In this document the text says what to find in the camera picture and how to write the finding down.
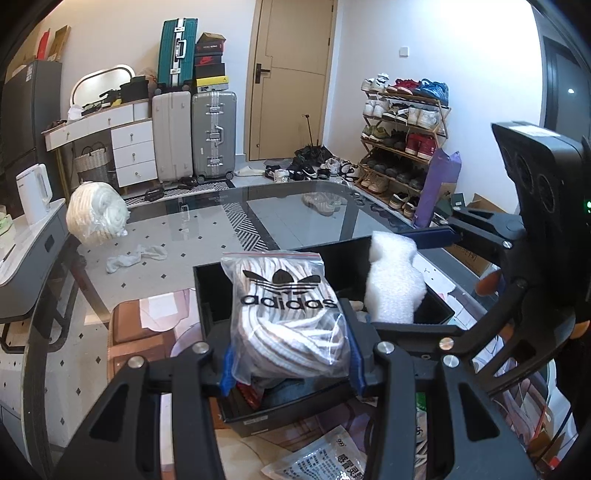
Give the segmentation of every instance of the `adidas logo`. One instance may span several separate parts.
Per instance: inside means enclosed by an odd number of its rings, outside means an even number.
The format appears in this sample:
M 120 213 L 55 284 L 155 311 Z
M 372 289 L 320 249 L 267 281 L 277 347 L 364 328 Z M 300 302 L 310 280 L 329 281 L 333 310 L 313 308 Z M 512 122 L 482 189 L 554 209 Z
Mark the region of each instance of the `adidas logo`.
M 262 287 L 266 291 L 275 295 L 292 294 L 303 295 L 314 290 L 320 284 L 319 275 L 311 275 L 301 280 L 295 281 L 294 277 L 285 270 L 279 269 L 273 274 L 271 281 L 259 274 L 248 270 L 242 270 L 244 276 L 255 283 L 257 287 Z
M 274 273 L 271 281 L 269 281 L 265 277 L 249 270 L 242 270 L 242 273 L 244 273 L 246 278 L 254 282 L 257 287 L 262 287 L 264 290 L 275 295 L 274 297 L 262 298 L 258 295 L 246 295 L 241 298 L 243 305 L 263 305 L 280 310 L 338 308 L 337 304 L 331 299 L 310 299 L 304 301 L 301 297 L 297 297 L 297 295 L 311 293 L 321 282 L 319 275 L 310 275 L 309 277 L 296 281 L 289 272 L 279 269 Z M 282 299 L 282 295 L 284 294 L 296 296 L 296 299 L 284 302 Z

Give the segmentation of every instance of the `red sneaker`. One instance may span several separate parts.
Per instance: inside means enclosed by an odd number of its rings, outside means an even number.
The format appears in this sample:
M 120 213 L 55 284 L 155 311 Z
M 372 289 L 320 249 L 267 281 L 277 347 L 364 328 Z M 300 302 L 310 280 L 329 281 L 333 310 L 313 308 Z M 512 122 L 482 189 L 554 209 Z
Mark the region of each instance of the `red sneaker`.
M 401 80 L 401 79 L 397 79 L 396 80 L 396 90 L 398 91 L 398 93 L 406 93 L 407 95 L 412 95 L 413 94 L 413 90 L 415 88 L 417 88 L 419 86 L 418 82 L 415 82 L 414 80 Z
M 435 142 L 433 137 L 427 137 L 426 135 L 419 136 L 422 138 L 420 139 L 421 146 L 418 149 L 417 156 L 423 160 L 431 160 L 437 148 L 437 142 Z
M 411 155 L 417 155 L 418 150 L 421 147 L 421 137 L 422 135 L 419 134 L 410 134 L 407 137 L 407 146 L 404 151 Z

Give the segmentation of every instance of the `electric kettle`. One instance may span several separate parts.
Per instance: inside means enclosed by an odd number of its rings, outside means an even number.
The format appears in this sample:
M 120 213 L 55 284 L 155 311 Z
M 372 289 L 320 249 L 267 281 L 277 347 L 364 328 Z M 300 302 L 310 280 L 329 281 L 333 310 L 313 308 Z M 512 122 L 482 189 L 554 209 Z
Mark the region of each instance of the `electric kettle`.
M 27 223 L 33 225 L 43 220 L 49 212 L 53 195 L 45 165 L 37 163 L 19 173 L 17 187 Z

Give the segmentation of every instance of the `white wall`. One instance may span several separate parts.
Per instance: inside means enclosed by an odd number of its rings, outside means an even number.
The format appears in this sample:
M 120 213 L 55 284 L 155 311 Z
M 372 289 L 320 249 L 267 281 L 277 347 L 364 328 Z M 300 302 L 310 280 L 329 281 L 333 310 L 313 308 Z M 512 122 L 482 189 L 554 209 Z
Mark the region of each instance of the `white wall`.
M 70 92 L 84 75 L 123 63 L 136 73 L 158 66 L 162 24 L 178 17 L 199 19 L 202 32 L 221 33 L 230 89 L 238 97 L 236 152 L 244 148 L 244 101 L 248 49 L 255 0 L 63 0 L 41 23 L 40 35 L 64 25 L 72 31 L 62 56 L 61 115 L 66 117 Z
M 491 122 L 538 124 L 542 64 L 534 15 L 526 0 L 341 0 L 343 24 L 333 111 L 324 139 L 331 151 L 359 160 L 364 76 L 429 78 L 450 88 L 450 139 L 459 150 L 458 192 L 479 193 L 507 212 L 517 206 Z M 408 58 L 398 49 L 410 48 Z

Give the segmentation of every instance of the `blue sneaker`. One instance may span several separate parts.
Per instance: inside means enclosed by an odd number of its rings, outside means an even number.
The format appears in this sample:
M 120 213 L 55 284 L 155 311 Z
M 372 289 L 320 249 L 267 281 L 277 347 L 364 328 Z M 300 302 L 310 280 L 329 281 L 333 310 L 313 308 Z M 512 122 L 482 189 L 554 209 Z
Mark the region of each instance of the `blue sneaker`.
M 435 98 L 445 106 L 448 106 L 449 104 L 449 88 L 446 83 L 432 82 L 431 80 L 423 79 L 413 93 L 429 98 Z

